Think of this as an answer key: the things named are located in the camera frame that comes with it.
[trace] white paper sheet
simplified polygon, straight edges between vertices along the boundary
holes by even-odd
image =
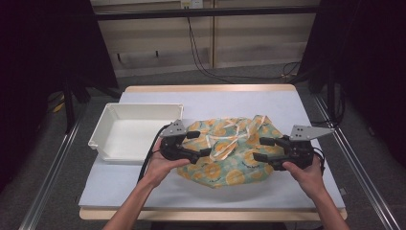
[[[196,120],[267,115],[274,126],[290,134],[293,125],[309,126],[296,91],[270,92],[181,92],[123,93],[120,103],[183,104],[185,126]],[[317,140],[314,147],[320,147]],[[119,207],[134,188],[141,167],[115,165],[96,159],[79,206]],[[327,190],[338,208],[345,204],[338,192],[328,164],[324,175]],[[237,208],[302,209],[314,208],[289,172],[273,172],[263,182],[211,189],[189,181],[172,171],[147,200],[146,208]]]

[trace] person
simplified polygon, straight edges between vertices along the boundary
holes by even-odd
[[[155,153],[149,160],[144,177],[103,229],[132,229],[152,190],[160,185],[172,169],[190,164],[188,159],[169,161],[162,156],[159,152],[161,140],[158,139],[152,149]],[[298,181],[307,196],[313,200],[325,229],[349,229],[326,190],[318,157],[314,156],[313,164],[304,170],[291,162],[284,162],[282,165]]]

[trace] plastic container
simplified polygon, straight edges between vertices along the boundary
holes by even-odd
[[[182,113],[182,104],[108,103],[88,145],[105,161],[143,164],[159,129]]]

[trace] black cable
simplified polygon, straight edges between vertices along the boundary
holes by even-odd
[[[161,129],[159,129],[158,133],[156,134],[155,138],[153,139],[152,145],[151,145],[151,147],[149,148],[148,154],[147,154],[147,156],[146,156],[146,160],[144,160],[143,167],[141,167],[140,175],[138,176],[137,184],[138,184],[138,182],[140,182],[140,180],[144,177],[144,174],[146,173],[147,165],[148,165],[148,163],[149,163],[149,159],[151,158],[152,154],[155,153],[155,152],[157,152],[157,151],[159,151],[159,149],[158,149],[157,151],[152,151],[152,150],[153,150],[153,147],[155,146],[156,140],[158,140],[159,134],[160,134],[165,128],[167,128],[168,126],[169,126],[169,125],[166,125],[166,126],[161,127]]]
[[[293,70],[295,70],[296,67],[298,67],[298,65],[299,65],[300,63],[301,63],[301,61],[293,61],[293,62],[286,63],[286,64],[283,66],[282,75],[285,76],[285,77],[288,76],[288,75],[290,75],[290,74],[293,72]],[[286,67],[287,67],[288,65],[291,65],[291,64],[295,64],[295,65],[293,66],[293,68],[292,68],[291,70],[289,70],[288,73],[286,73],[286,72],[285,72]]]
[[[192,30],[192,24],[191,24],[191,21],[190,21],[189,18],[188,18],[188,23],[189,23],[189,36],[190,36],[190,40],[191,40],[192,55],[193,55],[194,65],[197,67],[197,69],[200,71],[200,73],[202,73],[206,77],[214,78],[214,79],[221,80],[221,81],[226,81],[226,82],[232,83],[232,84],[234,84],[234,83],[231,82],[231,81],[228,81],[228,80],[224,80],[222,78],[264,79],[264,80],[276,80],[276,79],[281,79],[282,78],[282,77],[273,77],[273,78],[248,77],[248,76],[234,76],[234,75],[219,76],[219,75],[216,75],[214,73],[209,72],[206,68],[204,68],[204,66],[203,66],[203,64],[202,64],[202,62],[200,60],[200,56],[199,56],[199,53],[198,53],[198,50],[197,50],[196,41],[194,39],[194,34],[193,34],[193,30]],[[194,55],[194,52],[196,52],[196,56],[197,56],[197,59],[199,61],[200,67],[197,65],[196,57]]]
[[[323,175],[323,173],[325,172],[325,168],[326,168],[326,167],[325,167],[326,156],[325,156],[325,154],[322,152],[321,149],[315,148],[315,147],[313,147],[313,153],[316,154],[317,157],[319,157],[319,159],[320,159],[320,170],[322,171],[322,175]]]

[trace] white table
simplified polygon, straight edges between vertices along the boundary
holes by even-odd
[[[293,85],[131,86],[120,103],[183,104],[185,126],[218,117],[267,115],[282,133],[293,125],[309,126]],[[320,147],[317,140],[314,147]],[[99,157],[80,199],[83,219],[110,219],[136,184],[141,166],[117,165]],[[331,171],[324,180],[343,218],[345,204]],[[139,219],[178,221],[319,220],[313,202],[289,172],[273,172],[257,184],[210,189],[171,172],[147,200]]]

